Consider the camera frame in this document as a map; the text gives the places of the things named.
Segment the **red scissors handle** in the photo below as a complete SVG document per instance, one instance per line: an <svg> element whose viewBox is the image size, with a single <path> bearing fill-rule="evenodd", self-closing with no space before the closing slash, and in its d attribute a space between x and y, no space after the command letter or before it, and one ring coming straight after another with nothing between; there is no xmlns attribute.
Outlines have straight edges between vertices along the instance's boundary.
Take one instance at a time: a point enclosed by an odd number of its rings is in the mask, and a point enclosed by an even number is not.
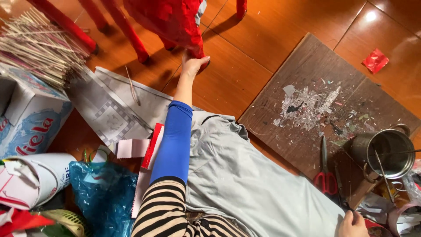
<svg viewBox="0 0 421 237"><path fill-rule="evenodd" d="M320 172L316 175L313 180L314 186L316 186L323 194L335 195L338 193L338 184L336 183L335 176L328 172L327 174Z"/></svg>

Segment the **blue plastic bag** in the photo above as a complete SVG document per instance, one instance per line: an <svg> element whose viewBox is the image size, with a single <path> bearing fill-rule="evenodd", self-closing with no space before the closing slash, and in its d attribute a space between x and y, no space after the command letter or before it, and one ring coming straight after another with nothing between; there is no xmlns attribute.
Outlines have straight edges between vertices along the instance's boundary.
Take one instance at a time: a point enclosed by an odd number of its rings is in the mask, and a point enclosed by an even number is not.
<svg viewBox="0 0 421 237"><path fill-rule="evenodd" d="M138 175L112 162L70 162L76 205L94 237L130 237Z"/></svg>

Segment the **wooden floor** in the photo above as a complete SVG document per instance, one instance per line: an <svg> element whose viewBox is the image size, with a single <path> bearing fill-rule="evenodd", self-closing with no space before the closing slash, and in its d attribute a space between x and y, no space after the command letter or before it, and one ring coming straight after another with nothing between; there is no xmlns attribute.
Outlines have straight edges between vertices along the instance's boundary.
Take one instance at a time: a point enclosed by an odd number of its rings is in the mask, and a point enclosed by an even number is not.
<svg viewBox="0 0 421 237"><path fill-rule="evenodd" d="M90 28L90 36L101 48L99 55L87 62L90 69L101 66L127 76L124 69L127 65L132 79L174 94L181 49L166 51L156 35L123 10L151 56L147 65L140 64L99 0L96 2L113 29L108 35L95 28L77 0L51 2L77 20L80 27ZM311 32L421 118L421 1L249 0L248 12L240 22L235 18L235 3L235 0L208 0L200 29L211 64L196 78L195 106L238 119L299 41ZM3 0L0 6L3 17L17 16L30 7L24 0ZM390 62L372 75L361 62L375 48ZM256 137L251 136L251 140L268 158L292 173L297 172ZM414 143L421 148L421 133ZM100 139L74 110L49 151L68 152L80 159L85 148L95 150L99 144Z"/></svg>

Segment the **hand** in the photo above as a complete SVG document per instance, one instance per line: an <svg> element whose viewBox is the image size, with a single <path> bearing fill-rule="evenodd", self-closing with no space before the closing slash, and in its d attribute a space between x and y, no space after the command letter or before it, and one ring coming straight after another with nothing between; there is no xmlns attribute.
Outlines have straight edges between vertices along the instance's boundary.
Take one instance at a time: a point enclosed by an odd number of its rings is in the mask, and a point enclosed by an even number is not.
<svg viewBox="0 0 421 237"><path fill-rule="evenodd" d="M339 227L339 237L369 237L362 215L347 211Z"/></svg>
<svg viewBox="0 0 421 237"><path fill-rule="evenodd" d="M196 59L191 56L190 50L185 49L181 62L181 76L194 79L202 64L207 63L211 59L210 56Z"/></svg>

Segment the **bundle of bamboo sticks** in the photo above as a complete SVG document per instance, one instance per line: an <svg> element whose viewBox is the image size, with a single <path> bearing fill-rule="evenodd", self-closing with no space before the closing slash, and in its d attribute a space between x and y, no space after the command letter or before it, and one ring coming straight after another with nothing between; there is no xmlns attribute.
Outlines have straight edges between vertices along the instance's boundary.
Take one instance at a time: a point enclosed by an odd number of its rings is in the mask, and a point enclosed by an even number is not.
<svg viewBox="0 0 421 237"><path fill-rule="evenodd" d="M1 20L5 24L0 35L1 62L25 69L60 90L84 77L89 53L38 10Z"/></svg>

